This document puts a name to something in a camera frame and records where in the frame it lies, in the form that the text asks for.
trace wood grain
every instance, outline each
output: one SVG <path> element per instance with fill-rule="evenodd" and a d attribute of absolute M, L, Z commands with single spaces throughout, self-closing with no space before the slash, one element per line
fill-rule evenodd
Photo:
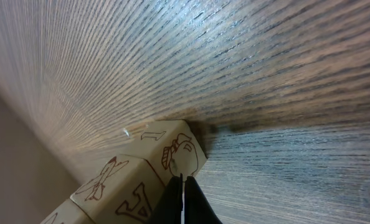
<path fill-rule="evenodd" d="M 0 1 L 0 94 L 85 182 L 186 119 L 224 223 L 370 223 L 370 1 Z"/>

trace wooden block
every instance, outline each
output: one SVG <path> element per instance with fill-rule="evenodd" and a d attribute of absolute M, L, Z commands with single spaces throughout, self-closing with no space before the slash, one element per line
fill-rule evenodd
<path fill-rule="evenodd" d="M 59 205 L 41 224 L 93 224 L 70 199 Z"/>
<path fill-rule="evenodd" d="M 206 157 L 185 121 L 155 121 L 121 152 L 146 159 L 167 184 L 172 176 L 195 176 Z"/>
<path fill-rule="evenodd" d="M 146 160 L 118 155 L 70 198 L 97 224 L 144 223 L 164 189 Z"/>

